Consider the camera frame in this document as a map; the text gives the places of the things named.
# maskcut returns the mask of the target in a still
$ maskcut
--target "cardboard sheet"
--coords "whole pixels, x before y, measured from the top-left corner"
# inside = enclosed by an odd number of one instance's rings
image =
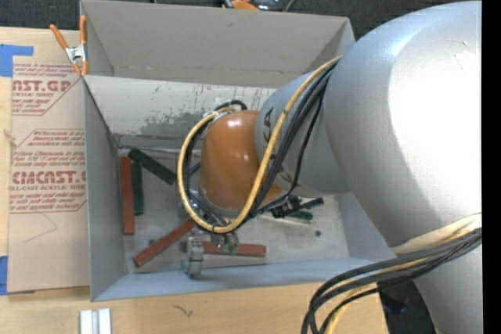
[[[77,44],[76,32],[63,34],[69,46]],[[85,286],[82,82],[51,31],[1,29],[0,42],[7,41],[32,48],[32,56],[13,57],[5,78],[10,97],[2,94],[12,110],[3,135],[11,148],[7,290]]]

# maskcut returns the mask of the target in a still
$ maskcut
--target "black wire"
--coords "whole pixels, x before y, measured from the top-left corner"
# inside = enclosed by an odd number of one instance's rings
[[[252,214],[249,214],[249,218],[253,218],[256,215],[258,215],[260,213],[264,213],[265,211],[270,210],[271,208],[275,207],[276,205],[281,204],[281,202],[283,202],[285,199],[287,199],[287,197],[292,193],[292,191],[295,190],[297,182],[299,181],[299,175],[301,173],[301,165],[303,162],[303,156],[305,155],[305,150],[306,150],[306,147],[308,146],[309,139],[312,135],[313,128],[315,126],[315,122],[320,114],[320,110],[322,109],[322,100],[323,100],[323,95],[319,99],[319,104],[315,110],[315,114],[312,117],[312,121],[310,122],[310,125],[309,125],[308,130],[307,130],[306,135],[305,135],[305,138],[303,140],[303,143],[301,144],[301,148],[299,150],[299,157],[297,158],[297,162],[296,162],[296,170],[294,172],[294,180],[293,180],[292,184],[290,185],[290,188],[287,190],[285,195],[280,196],[278,199],[273,200],[271,203],[269,203],[265,207],[263,207],[261,209],[257,209]]]
[[[279,173],[279,169],[282,166],[282,162],[285,159],[285,156],[290,148],[290,145],[291,145],[292,141],[295,139],[298,128],[303,124],[303,121],[305,120],[309,111],[311,110],[311,108],[315,104],[316,100],[321,99],[323,97],[323,93],[326,89],[326,85],[327,85],[330,73],[332,72],[332,70],[334,69],[334,67],[336,65],[337,65],[337,61],[335,63],[333,63],[332,66],[330,66],[325,71],[323,71],[316,78],[316,80],[314,80],[310,84],[308,90],[305,92],[301,101],[298,103],[297,108],[294,112],[294,115],[291,118],[291,123],[289,124],[289,127],[287,128],[285,134],[283,135],[283,140],[280,144],[278,151],[275,154],[275,158],[273,160],[272,166],[269,168],[265,182],[263,183],[261,190],[258,193],[258,196],[256,197],[253,208],[250,210],[250,213],[249,213],[250,218],[255,217],[258,213],[263,213],[265,211],[263,209],[259,210],[258,208],[262,204],[262,202],[264,201],[266,195],[269,192],[269,189],[272,187],[272,184],[275,181],[276,175]],[[271,207],[270,206],[271,204],[276,205],[279,202],[283,201],[283,199],[285,199],[285,196],[280,197],[276,201],[273,201],[272,203],[267,205],[266,210]]]
[[[319,334],[318,328],[316,327],[315,322],[315,312],[328,300],[333,297],[339,295],[340,293],[349,291],[350,289],[356,289],[360,286],[364,286],[367,284],[372,284],[377,282],[379,284],[379,289],[388,289],[392,286],[400,285],[403,282],[415,279],[428,273],[431,270],[434,270],[438,266],[456,259],[457,257],[463,256],[465,253],[470,252],[475,247],[481,244],[481,228],[472,231],[469,234],[464,235],[459,239],[455,239],[453,241],[447,242],[446,244],[442,244],[440,246],[436,246],[429,250],[419,251],[412,253],[410,255],[406,255],[404,257],[398,257],[391,260],[386,260],[385,262],[378,262],[375,264],[371,264],[366,266],[365,268],[354,269],[349,271],[347,274],[338,275],[320,288],[317,289],[315,295],[312,297],[310,302],[310,306],[308,309],[308,313],[305,316],[303,321],[303,325],[301,326],[301,332],[307,333],[308,327],[312,330],[313,334]],[[424,258],[424,255],[427,254],[425,260],[422,260],[418,264],[414,264],[413,266],[409,266],[407,268],[403,268],[402,270],[397,271],[386,271],[384,273],[373,274],[363,278],[358,278],[356,280],[350,281],[348,284],[343,284],[341,286],[336,287],[335,289],[331,289],[326,292],[328,288],[335,286],[339,282],[345,281],[351,277],[356,275],[365,274],[368,271],[373,271],[375,268],[380,270],[381,265],[385,265],[387,268],[397,268],[398,266],[402,266],[403,264],[407,264],[412,261],[421,260]]]
[[[244,102],[242,102],[241,100],[238,100],[238,99],[234,99],[234,100],[230,100],[229,102],[222,103],[221,105],[216,107],[214,109],[214,111],[218,111],[224,107],[230,107],[230,106],[234,106],[234,105],[240,106],[241,110],[247,110],[247,106]]]

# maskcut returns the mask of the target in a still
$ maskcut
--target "gray cardboard box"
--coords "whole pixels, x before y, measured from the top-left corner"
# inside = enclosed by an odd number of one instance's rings
[[[258,110],[275,88],[354,43],[347,18],[82,0],[88,19],[85,138],[91,298],[194,293],[326,280],[392,254],[352,194],[320,206],[311,224],[258,217],[241,242],[264,258],[204,258],[202,279],[173,246],[142,268],[132,257],[186,219],[175,185],[143,173],[145,213],[122,234],[118,160],[139,148],[175,171],[188,130],[229,99]]]

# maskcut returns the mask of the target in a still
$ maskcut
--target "table surface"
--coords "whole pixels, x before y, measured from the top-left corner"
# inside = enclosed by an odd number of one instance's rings
[[[27,31],[2,28],[2,37],[19,39],[23,32]],[[11,87],[10,78],[0,77],[0,256],[8,253],[10,143],[5,132],[10,128]],[[89,301],[88,287],[11,294],[0,296],[0,333],[78,332],[79,312],[103,307],[111,308],[115,333],[299,333],[309,299],[320,284],[94,303]],[[336,333],[388,334],[379,296],[354,302]]]

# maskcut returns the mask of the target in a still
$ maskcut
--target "cardboard box flap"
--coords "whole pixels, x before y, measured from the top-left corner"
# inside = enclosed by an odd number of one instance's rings
[[[91,74],[118,77],[277,88],[354,43],[338,16],[99,0],[81,13]]]

